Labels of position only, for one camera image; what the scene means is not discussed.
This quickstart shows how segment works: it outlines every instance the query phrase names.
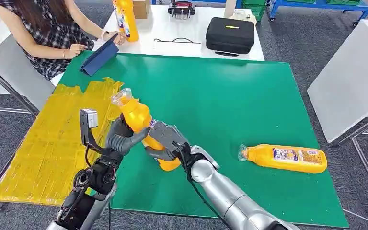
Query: bottle spout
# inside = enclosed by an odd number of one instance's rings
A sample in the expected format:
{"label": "bottle spout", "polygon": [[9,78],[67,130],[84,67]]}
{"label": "bottle spout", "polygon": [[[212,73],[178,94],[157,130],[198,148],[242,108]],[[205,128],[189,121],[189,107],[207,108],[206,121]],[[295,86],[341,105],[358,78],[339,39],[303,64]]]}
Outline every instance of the bottle spout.
{"label": "bottle spout", "polygon": [[122,107],[128,103],[130,99],[132,99],[132,91],[130,88],[125,88],[113,95],[111,101],[113,104]]}
{"label": "bottle spout", "polygon": [[238,150],[238,159],[245,161],[249,158],[248,148],[245,145],[240,145]]}

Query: woman's hand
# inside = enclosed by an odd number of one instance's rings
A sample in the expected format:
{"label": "woman's hand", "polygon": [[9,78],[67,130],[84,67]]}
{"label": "woman's hand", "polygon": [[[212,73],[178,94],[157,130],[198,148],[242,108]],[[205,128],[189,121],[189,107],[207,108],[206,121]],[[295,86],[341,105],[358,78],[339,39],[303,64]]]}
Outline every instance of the woman's hand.
{"label": "woman's hand", "polygon": [[73,59],[75,56],[87,49],[86,45],[83,44],[72,44],[70,49],[64,50],[64,58],[65,59]]}
{"label": "woman's hand", "polygon": [[111,39],[111,37],[113,37],[115,34],[118,34],[118,36],[116,36],[115,40],[114,40],[114,43],[116,45],[121,45],[125,42],[125,33],[121,33],[121,32],[118,32],[118,31],[113,31],[113,32],[109,32],[109,33],[106,33],[103,35],[103,39],[104,41],[108,41],[109,39]]}

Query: orange bottle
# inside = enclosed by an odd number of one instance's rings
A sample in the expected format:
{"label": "orange bottle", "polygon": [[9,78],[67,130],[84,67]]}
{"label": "orange bottle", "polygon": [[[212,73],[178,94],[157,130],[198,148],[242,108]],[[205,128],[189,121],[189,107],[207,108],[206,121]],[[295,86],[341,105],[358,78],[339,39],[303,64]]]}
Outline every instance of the orange bottle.
{"label": "orange bottle", "polygon": [[[138,99],[133,98],[132,91],[129,88],[123,89],[112,96],[112,103],[121,109],[126,123],[135,133],[146,127],[152,127],[156,123],[156,120],[150,114],[150,109],[145,104],[140,103]],[[150,146],[155,150],[163,150],[164,148],[161,143],[151,136],[147,136],[142,143],[145,147]],[[178,158],[173,161],[156,160],[165,171],[176,169],[181,164]]]}
{"label": "orange bottle", "polygon": [[123,21],[123,29],[125,31],[128,42],[139,40],[139,33],[136,27],[135,14],[133,13],[132,0],[117,0],[118,7],[120,6],[121,16]]}
{"label": "orange bottle", "polygon": [[239,146],[238,159],[257,165],[305,173],[322,173],[327,167],[325,153],[319,149],[260,144]]}

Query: checkered shirt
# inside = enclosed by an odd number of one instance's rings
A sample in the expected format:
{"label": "checkered shirt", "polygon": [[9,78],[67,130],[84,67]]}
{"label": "checkered shirt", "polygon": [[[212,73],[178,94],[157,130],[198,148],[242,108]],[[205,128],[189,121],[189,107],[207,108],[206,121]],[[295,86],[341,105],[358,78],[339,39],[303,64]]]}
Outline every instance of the checkered shirt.
{"label": "checkered shirt", "polygon": [[[86,45],[89,50],[92,50],[94,46],[93,41],[83,33],[81,28],[74,22],[74,20],[68,24],[60,24],[57,21],[54,13],[49,7],[49,0],[33,1],[42,11],[43,18],[50,21],[50,30],[46,33],[43,33],[41,30],[34,30],[32,25],[20,15],[19,10],[13,2],[14,0],[0,0],[0,6],[5,7],[22,19],[24,26],[37,44],[57,49],[68,49],[72,44],[79,43]],[[37,72],[43,75],[47,80],[50,80],[54,76],[64,72],[70,63],[70,60],[67,59],[46,59],[33,57],[25,50],[23,51]]]}

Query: black cable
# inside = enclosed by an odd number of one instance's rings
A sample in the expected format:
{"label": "black cable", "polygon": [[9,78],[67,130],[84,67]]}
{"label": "black cable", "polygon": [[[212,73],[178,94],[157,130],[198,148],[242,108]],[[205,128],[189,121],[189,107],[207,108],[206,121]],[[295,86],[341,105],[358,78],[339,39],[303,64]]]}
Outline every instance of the black cable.
{"label": "black cable", "polygon": [[190,43],[195,43],[195,42],[193,42],[193,41],[191,41],[190,39],[185,38],[185,37],[178,37],[178,38],[176,38],[176,39],[174,39],[174,40],[172,40],[172,41],[163,41],[163,40],[160,40],[160,39],[158,39],[158,38],[155,38],[155,39],[154,39],[154,41],[158,41],[158,42],[176,42],[175,40],[178,40],[178,39],[184,39],[184,40],[189,41]]}
{"label": "black cable", "polygon": [[111,203],[108,202],[108,208],[109,208],[109,230],[111,230]]}
{"label": "black cable", "polygon": [[175,42],[175,40],[178,40],[178,39],[184,39],[184,40],[187,40],[187,41],[189,41],[191,43],[194,43],[193,41],[191,41],[190,39],[185,38],[185,37],[178,37],[178,38],[174,39],[172,42]]}
{"label": "black cable", "polygon": [[87,165],[91,167],[90,162],[88,161],[88,150],[89,150],[89,144],[87,144],[87,148],[85,149],[85,162],[87,162]]}
{"label": "black cable", "polygon": [[176,146],[178,148],[178,151],[180,152],[181,155],[181,159],[183,161],[183,165],[184,165],[184,169],[185,172],[187,174],[187,180],[190,182],[190,184],[193,186],[195,192],[198,194],[198,196],[201,198],[201,200],[204,202],[204,204],[206,204],[208,206],[209,209],[211,209],[211,211],[229,228],[229,224],[219,215],[219,213],[207,202],[207,200],[205,200],[205,198],[202,196],[202,194],[199,192],[198,188],[195,186],[194,182],[193,182],[193,178],[191,177],[191,172],[189,172],[188,168],[187,168],[187,162],[185,161],[183,152],[181,151],[180,147],[177,145],[177,143],[173,142],[172,143],[174,146]]}

